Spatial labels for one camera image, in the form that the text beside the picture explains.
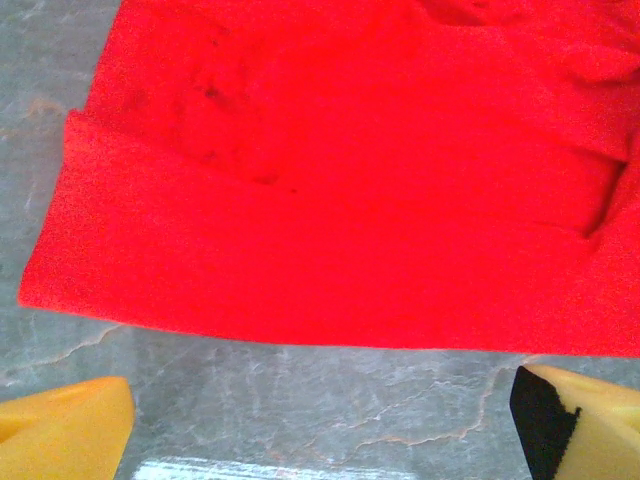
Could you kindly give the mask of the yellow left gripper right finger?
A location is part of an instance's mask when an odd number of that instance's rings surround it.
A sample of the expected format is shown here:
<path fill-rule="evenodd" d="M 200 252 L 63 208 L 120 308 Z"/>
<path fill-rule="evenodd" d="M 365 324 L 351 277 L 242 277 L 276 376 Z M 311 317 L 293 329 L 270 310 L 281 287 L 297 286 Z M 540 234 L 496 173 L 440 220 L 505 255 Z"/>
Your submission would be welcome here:
<path fill-rule="evenodd" d="M 639 478 L 637 390 L 528 364 L 509 405 L 532 478 Z"/>

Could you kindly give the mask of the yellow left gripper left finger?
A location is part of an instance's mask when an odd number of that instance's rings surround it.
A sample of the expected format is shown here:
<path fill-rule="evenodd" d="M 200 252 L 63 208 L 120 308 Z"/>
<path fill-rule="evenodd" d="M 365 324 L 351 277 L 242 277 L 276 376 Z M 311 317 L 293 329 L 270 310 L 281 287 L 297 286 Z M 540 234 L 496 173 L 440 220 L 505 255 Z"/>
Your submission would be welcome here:
<path fill-rule="evenodd" d="M 1 403 L 3 479 L 113 479 L 135 420 L 124 377 Z"/>

